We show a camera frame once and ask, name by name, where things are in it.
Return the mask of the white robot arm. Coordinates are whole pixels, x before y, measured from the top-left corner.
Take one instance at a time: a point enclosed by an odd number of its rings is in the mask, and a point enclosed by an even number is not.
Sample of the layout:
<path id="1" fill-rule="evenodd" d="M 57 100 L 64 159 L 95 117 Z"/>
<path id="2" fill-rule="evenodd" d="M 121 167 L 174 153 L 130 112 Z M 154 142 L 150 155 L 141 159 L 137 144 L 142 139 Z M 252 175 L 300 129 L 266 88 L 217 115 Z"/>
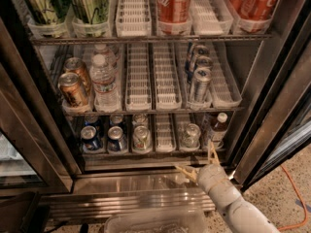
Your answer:
<path id="1" fill-rule="evenodd" d="M 208 163 L 199 169 L 176 166 L 190 181 L 196 183 L 215 204 L 232 233 L 280 233 L 277 227 L 230 181 L 221 166 L 215 146 L 208 141 Z"/>

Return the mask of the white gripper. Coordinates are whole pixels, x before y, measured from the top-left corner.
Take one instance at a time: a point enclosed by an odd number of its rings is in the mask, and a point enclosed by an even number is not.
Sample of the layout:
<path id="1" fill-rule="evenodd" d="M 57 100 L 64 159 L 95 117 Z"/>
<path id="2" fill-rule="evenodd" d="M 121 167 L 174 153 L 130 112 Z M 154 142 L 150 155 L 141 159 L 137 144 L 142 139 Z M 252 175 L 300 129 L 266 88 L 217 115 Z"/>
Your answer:
<path id="1" fill-rule="evenodd" d="M 211 140 L 208 141 L 208 161 L 210 164 L 201 168 L 198 172 L 191 166 L 176 166 L 176 169 L 183 173 L 190 181 L 198 184 L 205 192 L 209 192 L 214 186 L 227 180 L 224 168 L 219 165 L 215 146 Z"/>

